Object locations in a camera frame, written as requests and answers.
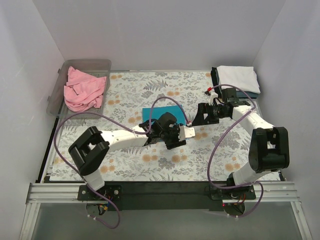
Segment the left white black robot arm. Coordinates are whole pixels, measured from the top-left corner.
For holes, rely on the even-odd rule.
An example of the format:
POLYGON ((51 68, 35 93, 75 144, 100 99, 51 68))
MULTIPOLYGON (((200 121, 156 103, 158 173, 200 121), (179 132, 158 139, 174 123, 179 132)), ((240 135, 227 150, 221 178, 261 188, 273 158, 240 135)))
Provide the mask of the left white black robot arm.
POLYGON ((167 150, 186 144, 187 126, 178 123, 174 115, 165 112, 159 119, 145 121, 129 130, 98 130, 89 127, 69 147, 68 152, 78 172, 89 184, 89 194, 95 200, 106 196, 100 165, 108 152, 131 147, 145 147, 163 142, 167 150))

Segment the teal t shirt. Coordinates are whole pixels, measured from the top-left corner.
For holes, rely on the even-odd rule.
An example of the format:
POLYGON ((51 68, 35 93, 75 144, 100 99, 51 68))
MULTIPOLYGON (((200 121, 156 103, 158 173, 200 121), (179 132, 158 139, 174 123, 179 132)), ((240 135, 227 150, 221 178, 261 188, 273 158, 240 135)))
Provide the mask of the teal t shirt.
MULTIPOLYGON (((151 112, 151 108, 143 108, 142 109, 142 121, 143 122, 149 120, 150 112, 151 112)), ((174 115, 177 123, 184 124, 184 125, 186 124, 186 119, 184 117, 184 114, 177 105, 154 107, 152 110, 151 118, 152 119, 159 119, 166 112, 174 115)))

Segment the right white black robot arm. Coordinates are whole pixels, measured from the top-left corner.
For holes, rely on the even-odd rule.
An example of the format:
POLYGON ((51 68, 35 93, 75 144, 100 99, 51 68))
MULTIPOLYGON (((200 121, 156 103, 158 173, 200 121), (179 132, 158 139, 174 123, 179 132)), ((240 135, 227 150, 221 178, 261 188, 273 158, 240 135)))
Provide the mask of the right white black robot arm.
POLYGON ((232 127, 240 124, 250 134, 247 163, 231 173, 225 185, 210 182, 215 190, 237 199, 261 177, 289 166, 289 134, 285 127, 276 127, 260 117, 251 98, 240 100, 236 87, 228 86, 221 94, 221 103, 212 99, 198 104, 192 126, 218 124, 221 119, 230 118, 234 120, 232 127))

